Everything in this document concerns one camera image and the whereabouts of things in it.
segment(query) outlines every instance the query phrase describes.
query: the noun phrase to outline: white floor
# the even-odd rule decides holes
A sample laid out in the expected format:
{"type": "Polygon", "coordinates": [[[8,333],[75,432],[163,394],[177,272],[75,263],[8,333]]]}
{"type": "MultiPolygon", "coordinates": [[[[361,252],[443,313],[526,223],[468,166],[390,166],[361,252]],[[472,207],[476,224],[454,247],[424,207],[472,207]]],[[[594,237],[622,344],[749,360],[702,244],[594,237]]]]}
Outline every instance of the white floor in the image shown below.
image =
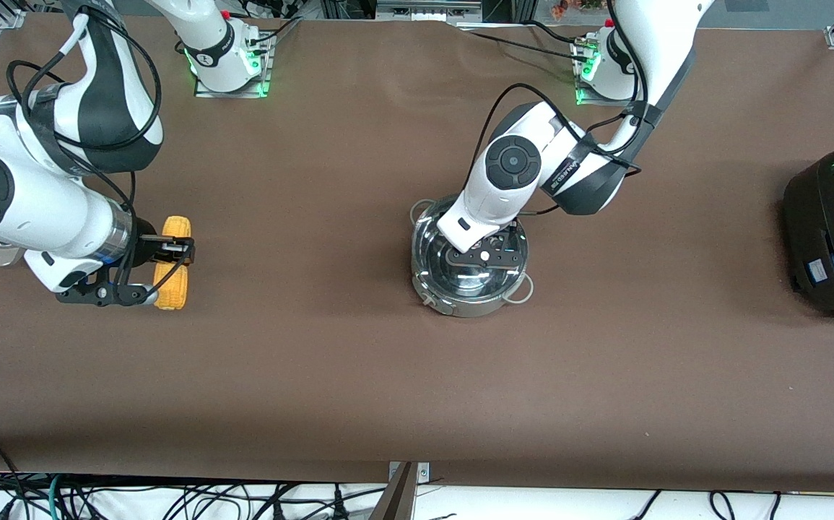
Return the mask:
{"type": "MultiPolygon", "coordinates": [[[[344,494],[370,490],[381,484],[344,485],[344,494]]],[[[254,496],[268,496],[272,486],[249,486],[254,496]]],[[[240,495],[242,491],[232,493],[240,495]]],[[[302,485],[288,493],[286,498],[318,498],[333,500],[333,485],[302,485]]],[[[651,491],[634,490],[545,490],[544,488],[516,487],[456,487],[421,486],[414,508],[414,520],[439,520],[451,516],[453,520],[631,520],[637,516],[651,491]]],[[[110,520],[160,520],[181,497],[179,490],[149,490],[142,493],[117,493],[105,491],[93,496],[93,504],[110,520]]],[[[380,493],[348,500],[347,510],[368,510],[377,503],[380,493]]],[[[728,493],[734,507],[736,520],[768,520],[774,496],[770,494],[728,493]]],[[[7,503],[7,494],[0,491],[0,510],[7,503]]],[[[245,518],[246,503],[241,510],[231,503],[216,503],[202,514],[204,520],[233,520],[245,518]]],[[[724,503],[720,509],[727,516],[724,503]]],[[[298,520],[318,506],[285,506],[288,520],[298,520]]],[[[48,514],[33,509],[34,520],[50,520],[48,514]]],[[[315,520],[330,518],[328,513],[316,516],[315,520]]],[[[195,511],[190,506],[188,516],[179,514],[176,518],[191,518],[195,511]]],[[[21,507],[15,506],[11,519],[25,517],[21,507]]],[[[366,513],[355,518],[367,518],[366,513]]],[[[272,519],[272,510],[262,520],[272,519]]],[[[664,491],[651,507],[646,520],[715,520],[716,516],[708,505],[707,493],[696,491],[664,491]]],[[[834,496],[783,495],[776,513],[777,520],[834,520],[834,496]]]]}

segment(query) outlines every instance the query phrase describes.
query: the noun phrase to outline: white sticker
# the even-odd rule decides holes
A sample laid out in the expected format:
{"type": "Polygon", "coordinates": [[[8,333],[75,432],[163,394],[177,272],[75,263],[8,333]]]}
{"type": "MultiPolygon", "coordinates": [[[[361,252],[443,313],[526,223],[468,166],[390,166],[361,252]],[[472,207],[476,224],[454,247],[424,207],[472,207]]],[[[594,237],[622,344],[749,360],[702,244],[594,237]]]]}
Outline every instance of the white sticker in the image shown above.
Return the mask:
{"type": "Polygon", "coordinates": [[[827,273],[824,272],[824,264],[820,258],[814,262],[809,262],[809,275],[812,275],[812,280],[815,283],[821,283],[827,279],[827,273]]]}

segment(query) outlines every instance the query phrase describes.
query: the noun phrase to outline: teal cable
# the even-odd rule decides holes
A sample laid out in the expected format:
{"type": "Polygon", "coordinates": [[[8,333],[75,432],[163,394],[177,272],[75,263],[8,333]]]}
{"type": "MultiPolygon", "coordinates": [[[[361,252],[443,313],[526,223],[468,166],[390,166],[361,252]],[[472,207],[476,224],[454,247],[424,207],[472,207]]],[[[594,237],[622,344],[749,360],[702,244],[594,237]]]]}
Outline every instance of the teal cable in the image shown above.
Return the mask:
{"type": "Polygon", "coordinates": [[[57,507],[54,505],[54,495],[57,494],[57,479],[61,476],[56,474],[51,480],[51,486],[48,487],[48,508],[51,510],[51,520],[60,520],[57,518],[57,507]]]}

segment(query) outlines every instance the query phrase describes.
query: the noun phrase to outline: brown tabletop surface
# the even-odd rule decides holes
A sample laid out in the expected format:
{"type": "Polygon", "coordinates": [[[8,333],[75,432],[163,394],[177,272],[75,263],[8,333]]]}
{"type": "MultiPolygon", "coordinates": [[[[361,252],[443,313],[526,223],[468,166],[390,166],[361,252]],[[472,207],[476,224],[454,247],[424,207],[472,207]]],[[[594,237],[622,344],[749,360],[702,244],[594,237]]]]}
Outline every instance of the brown tabletop surface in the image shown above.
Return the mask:
{"type": "MultiPolygon", "coordinates": [[[[60,304],[0,269],[20,469],[361,481],[419,460],[449,483],[834,490],[834,320],[790,290],[776,213],[834,150],[822,33],[701,30],[644,172],[597,216],[526,218],[535,296],[459,320],[414,295],[407,210],[460,189],[511,83],[582,126],[614,114],[574,105],[565,59],[443,23],[310,21],[269,98],[196,99],[165,21],[127,23],[163,86],[136,207],[192,219],[188,305],[60,304]]],[[[10,60],[43,64],[68,33],[55,14],[5,32],[0,95],[10,60]]]]}

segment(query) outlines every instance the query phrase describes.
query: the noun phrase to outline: white end effector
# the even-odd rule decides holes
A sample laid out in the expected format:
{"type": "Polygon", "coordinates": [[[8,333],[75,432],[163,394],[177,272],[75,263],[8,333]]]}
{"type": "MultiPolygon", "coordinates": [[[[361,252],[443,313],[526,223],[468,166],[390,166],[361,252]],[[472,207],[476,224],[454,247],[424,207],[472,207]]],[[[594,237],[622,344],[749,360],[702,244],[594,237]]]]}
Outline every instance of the white end effector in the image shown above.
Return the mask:
{"type": "Polygon", "coordinates": [[[214,0],[145,0],[169,20],[192,70],[208,89],[232,92],[261,73],[259,29],[218,9],[214,0]]]}
{"type": "Polygon", "coordinates": [[[599,64],[591,80],[602,83],[604,92],[628,91],[632,96],[614,137],[598,144],[546,102],[513,109],[476,157],[456,203],[440,218],[439,230],[446,239],[466,253],[516,218],[536,187],[569,215],[592,215],[606,207],[683,85],[694,61],[698,23],[713,2],[612,2],[615,27],[601,30],[597,37],[605,40],[601,47],[611,46],[614,52],[601,53],[608,62],[599,64]],[[635,75],[619,73],[629,62],[635,75]],[[607,88],[607,82],[622,86],[607,88]]]}

